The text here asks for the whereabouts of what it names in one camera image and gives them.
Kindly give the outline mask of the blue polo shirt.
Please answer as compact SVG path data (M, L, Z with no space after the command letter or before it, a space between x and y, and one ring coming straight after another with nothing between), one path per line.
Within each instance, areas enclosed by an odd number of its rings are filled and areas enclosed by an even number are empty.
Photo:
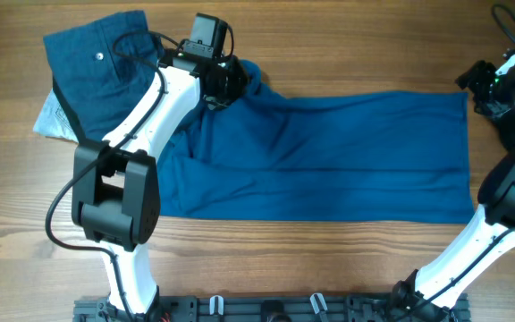
M465 224L467 96L287 98L244 64L246 94L199 106L158 161L161 212L199 219Z

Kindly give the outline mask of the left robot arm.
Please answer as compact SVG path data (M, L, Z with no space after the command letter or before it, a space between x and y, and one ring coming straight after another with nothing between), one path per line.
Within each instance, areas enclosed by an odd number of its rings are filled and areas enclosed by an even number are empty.
M171 136L199 102L225 109L245 91L249 76L224 42L232 27L199 13L190 37L160 62L140 59L155 76L146 97L100 142L81 143L74 154L72 221L101 254L110 293L95 313L78 301L76 321L161 321L159 288L151 275L147 241L161 201L156 162Z

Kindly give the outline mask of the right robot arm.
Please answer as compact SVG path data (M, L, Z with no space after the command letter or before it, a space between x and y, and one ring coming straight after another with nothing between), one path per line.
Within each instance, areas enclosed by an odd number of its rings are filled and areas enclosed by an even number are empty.
M507 155L482 182L475 215L428 265L393 288L390 321L455 321L463 291L502 254L515 248L515 50L495 67L476 62L456 79L473 94L475 111L498 129Z

